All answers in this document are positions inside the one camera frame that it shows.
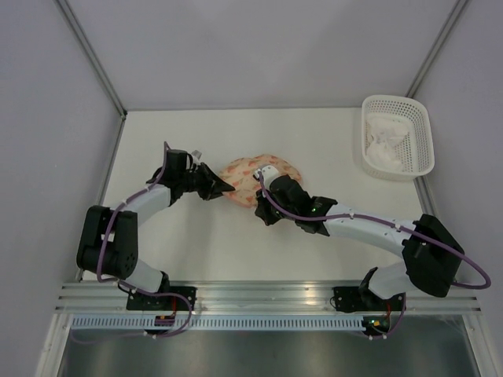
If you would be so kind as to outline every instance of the laundry basket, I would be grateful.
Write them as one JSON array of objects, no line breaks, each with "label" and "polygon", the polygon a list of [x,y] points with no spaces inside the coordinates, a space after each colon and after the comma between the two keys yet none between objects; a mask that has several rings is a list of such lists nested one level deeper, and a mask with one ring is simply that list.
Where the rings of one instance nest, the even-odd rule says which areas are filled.
[{"label": "laundry basket", "polygon": [[[369,115],[382,114],[388,119],[409,125],[409,134],[395,146],[396,156],[402,161],[402,171],[386,170],[375,166],[366,152],[372,140],[369,136]],[[362,167],[380,179],[410,181],[428,174],[435,165],[428,111],[419,102],[405,97],[376,95],[367,97],[362,105]]]}]

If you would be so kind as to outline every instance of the pink patterned cloth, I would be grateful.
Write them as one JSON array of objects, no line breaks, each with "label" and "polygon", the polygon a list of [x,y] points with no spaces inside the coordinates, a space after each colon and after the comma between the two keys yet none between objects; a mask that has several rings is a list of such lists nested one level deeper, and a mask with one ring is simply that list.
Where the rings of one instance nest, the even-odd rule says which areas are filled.
[{"label": "pink patterned cloth", "polygon": [[299,183],[302,182],[299,171],[283,159],[272,155],[260,155],[251,159],[237,159],[220,172],[218,176],[236,189],[224,192],[223,195],[242,207],[257,207],[255,193],[260,189],[260,184],[253,178],[253,173],[263,165],[272,165],[281,175],[287,174]]}]

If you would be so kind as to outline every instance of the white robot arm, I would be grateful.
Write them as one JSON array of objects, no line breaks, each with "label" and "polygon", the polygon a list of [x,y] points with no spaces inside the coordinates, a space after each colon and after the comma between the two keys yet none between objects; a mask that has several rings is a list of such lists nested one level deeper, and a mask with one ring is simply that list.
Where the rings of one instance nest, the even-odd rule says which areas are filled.
[{"label": "white robot arm", "polygon": [[[417,289],[445,297],[451,285],[475,289],[490,286],[488,275],[464,256],[459,243],[434,216],[397,220],[361,212],[334,199],[311,197],[297,181],[281,176],[272,166],[261,167],[254,176],[262,186],[256,193],[255,215],[266,225],[287,218],[306,232],[352,238],[402,258],[394,265],[371,269],[362,281],[358,293],[369,309],[373,303],[374,307],[382,306],[383,300]],[[456,283],[454,278],[462,260],[477,269],[486,283]]]},{"label": "white robot arm", "polygon": [[199,161],[200,153],[167,148],[164,166],[147,181],[143,192],[112,207],[92,206],[86,214],[77,265],[98,275],[112,276],[148,293],[170,291],[168,275],[138,257],[138,227],[176,202],[184,192],[211,200],[233,191]]}]

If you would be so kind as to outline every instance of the white towel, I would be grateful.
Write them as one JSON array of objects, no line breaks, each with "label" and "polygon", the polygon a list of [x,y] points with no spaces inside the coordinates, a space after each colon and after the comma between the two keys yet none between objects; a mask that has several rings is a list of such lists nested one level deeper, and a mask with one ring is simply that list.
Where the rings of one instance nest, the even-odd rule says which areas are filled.
[{"label": "white towel", "polygon": [[394,148],[403,142],[409,129],[399,119],[385,115],[368,116],[369,142],[367,156],[377,167],[391,171],[403,171],[402,161],[396,156]]}]

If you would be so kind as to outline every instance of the white wall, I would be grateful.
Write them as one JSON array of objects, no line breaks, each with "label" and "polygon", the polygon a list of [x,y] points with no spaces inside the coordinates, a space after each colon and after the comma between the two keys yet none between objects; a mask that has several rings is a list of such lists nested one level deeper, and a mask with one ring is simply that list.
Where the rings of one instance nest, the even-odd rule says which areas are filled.
[{"label": "white wall", "polygon": [[71,0],[129,109],[404,95],[454,0]]},{"label": "white wall", "polygon": [[[479,298],[503,355],[503,2],[471,2],[417,94],[429,111],[441,219],[487,270]],[[480,281],[475,275],[472,279]]]},{"label": "white wall", "polygon": [[119,116],[51,0],[2,2],[0,375],[35,371]]}]

